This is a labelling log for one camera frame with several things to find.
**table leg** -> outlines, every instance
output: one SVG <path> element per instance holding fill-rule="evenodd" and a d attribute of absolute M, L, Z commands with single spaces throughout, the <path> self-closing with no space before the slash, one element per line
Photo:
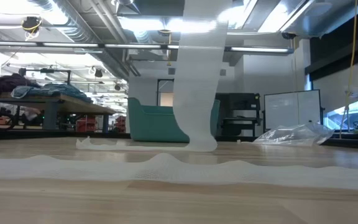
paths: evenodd
<path fill-rule="evenodd" d="M 103 133 L 109 132 L 109 115 L 103 115 Z"/>
<path fill-rule="evenodd" d="M 57 120 L 57 103 L 46 103 L 45 107 L 45 118 L 42 123 L 42 129 L 45 130 L 56 130 L 56 120 Z"/>

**window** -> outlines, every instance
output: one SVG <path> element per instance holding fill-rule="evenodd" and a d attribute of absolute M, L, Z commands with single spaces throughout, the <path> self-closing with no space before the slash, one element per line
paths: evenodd
<path fill-rule="evenodd" d="M 330 129 L 341 128 L 342 115 L 345 112 L 345 107 L 338 108 L 334 111 L 328 112 L 324 117 L 324 125 Z M 345 130 L 350 126 L 350 129 L 358 128 L 358 101 L 349 105 L 349 120 L 345 115 L 342 129 Z"/>

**blue fabric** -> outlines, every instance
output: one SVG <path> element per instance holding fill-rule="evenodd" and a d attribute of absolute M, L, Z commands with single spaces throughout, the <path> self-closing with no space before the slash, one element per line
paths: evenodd
<path fill-rule="evenodd" d="M 23 98 L 25 96 L 71 96 L 87 103 L 92 103 L 92 99 L 87 97 L 83 92 L 77 88 L 66 84 L 49 83 L 41 88 L 31 86 L 18 86 L 12 91 L 12 97 Z"/>

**whiteboard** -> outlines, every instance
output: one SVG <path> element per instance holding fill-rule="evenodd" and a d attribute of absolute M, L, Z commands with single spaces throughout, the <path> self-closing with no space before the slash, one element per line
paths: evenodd
<path fill-rule="evenodd" d="M 265 128 L 320 122 L 319 90 L 265 95 Z"/>

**workbench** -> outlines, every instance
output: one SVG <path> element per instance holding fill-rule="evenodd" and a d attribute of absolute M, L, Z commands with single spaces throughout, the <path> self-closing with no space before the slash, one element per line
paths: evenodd
<path fill-rule="evenodd" d="M 86 114 L 103 115 L 103 132 L 108 132 L 109 115 L 115 113 L 111 108 L 87 103 L 74 97 L 60 96 L 25 96 L 21 99 L 11 97 L 10 93 L 0 95 L 0 103 L 25 106 L 44 110 L 44 122 L 42 129 L 56 130 L 57 114 Z"/>

